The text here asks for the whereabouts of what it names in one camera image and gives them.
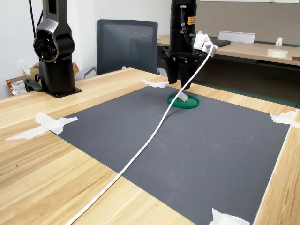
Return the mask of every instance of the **gray chair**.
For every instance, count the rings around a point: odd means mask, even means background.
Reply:
[[[157,74],[158,23],[98,20],[97,67],[77,73],[76,80],[95,70],[97,75],[135,68]]]

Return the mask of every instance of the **wooden desk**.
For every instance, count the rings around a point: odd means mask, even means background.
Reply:
[[[116,176],[51,132],[30,140],[4,139],[37,127],[38,112],[68,116],[143,88],[142,79],[166,77],[129,68],[78,81],[83,92],[64,98],[30,92],[0,101],[0,224],[63,224]],[[195,84],[189,91],[275,115],[295,110]],[[260,225],[300,222],[300,129],[289,129],[279,158],[257,217]],[[193,223],[122,177],[76,224]]]
[[[169,35],[163,35],[159,37],[160,37],[160,39],[158,40],[159,46],[170,44]],[[287,58],[283,58],[283,59],[273,58],[267,56],[268,49],[283,49],[289,51],[289,53]],[[275,45],[258,44],[258,43],[254,43],[254,44],[231,43],[228,46],[218,48],[216,54],[300,66],[300,61],[293,61],[292,59],[292,56],[300,57],[300,48],[297,47],[275,46]]]

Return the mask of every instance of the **white wall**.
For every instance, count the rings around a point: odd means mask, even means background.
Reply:
[[[73,61],[79,69],[97,64],[97,20],[125,19],[158,22],[158,34],[170,30],[172,0],[68,0],[68,24],[75,41]],[[32,0],[37,24],[42,0]],[[33,65],[38,57],[33,50],[33,32],[27,0],[2,0],[0,7],[0,98],[11,96],[5,79],[23,75],[19,60]]]

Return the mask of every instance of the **black mat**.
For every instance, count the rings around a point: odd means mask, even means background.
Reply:
[[[149,139],[178,90],[146,87],[69,117],[59,135],[119,172]],[[269,114],[195,95],[172,108],[124,177],[198,225],[211,208],[253,222],[287,134]]]

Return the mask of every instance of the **green disc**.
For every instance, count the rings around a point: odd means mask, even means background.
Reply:
[[[169,104],[173,101],[175,96],[176,96],[176,94],[170,95],[168,97],[168,103]],[[197,99],[194,96],[189,95],[188,100],[185,101],[185,102],[182,101],[180,98],[177,98],[174,101],[173,106],[176,107],[176,108],[180,108],[180,109],[193,109],[193,108],[198,107],[199,103],[200,103],[199,99]]]

